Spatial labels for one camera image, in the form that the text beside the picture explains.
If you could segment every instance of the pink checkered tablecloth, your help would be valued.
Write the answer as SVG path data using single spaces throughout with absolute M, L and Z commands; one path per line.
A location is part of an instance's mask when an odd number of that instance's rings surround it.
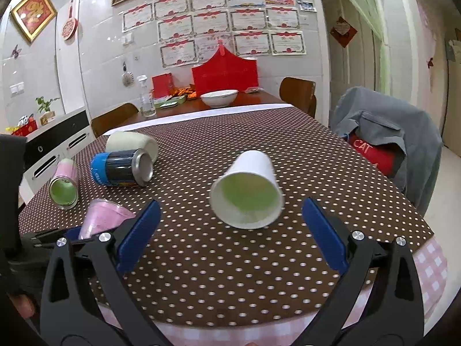
M 442 297 L 447 280 L 447 259 L 435 237 L 414 254 L 414 262 L 420 277 L 425 320 L 429 319 Z M 344 327 L 357 322 L 365 308 L 372 286 L 359 295 L 356 305 Z M 110 324 L 119 327 L 114 314 L 100 304 L 101 312 Z M 254 342 L 259 346 L 287 346 L 300 335 L 315 317 L 316 312 L 296 318 L 274 321 L 264 325 L 235 328 L 195 328 L 156 322 L 160 331 L 175 346 L 244 346 Z

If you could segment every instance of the cream-colored cup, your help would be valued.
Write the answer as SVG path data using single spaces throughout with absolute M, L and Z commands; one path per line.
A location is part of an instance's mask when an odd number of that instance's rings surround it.
M 240 229 L 259 229 L 273 223 L 283 204 L 271 159 L 260 151 L 242 153 L 210 190 L 216 216 Z
M 152 162 L 155 162 L 158 156 L 158 144 L 150 136 L 132 131 L 116 131 L 109 136 L 105 144 L 106 152 L 129 151 L 139 148 L 146 150 Z

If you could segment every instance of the white floor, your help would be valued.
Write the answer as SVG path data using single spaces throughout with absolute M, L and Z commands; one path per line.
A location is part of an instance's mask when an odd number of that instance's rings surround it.
M 425 216 L 448 261 L 445 291 L 426 323 L 427 333 L 450 306 L 461 287 L 461 158 L 444 147 L 439 177 Z

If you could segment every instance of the black and blue can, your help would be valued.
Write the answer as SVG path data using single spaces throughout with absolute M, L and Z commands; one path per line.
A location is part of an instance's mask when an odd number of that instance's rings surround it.
M 144 149 L 98 153 L 91 161 L 93 180 L 103 186 L 147 186 L 154 173 Z

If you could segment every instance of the white heart decoration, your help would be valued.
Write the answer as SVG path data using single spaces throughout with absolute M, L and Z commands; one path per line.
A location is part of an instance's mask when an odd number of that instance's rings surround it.
M 338 31 L 341 35 L 345 35 L 350 30 L 350 25 L 347 22 L 336 22 L 335 30 Z

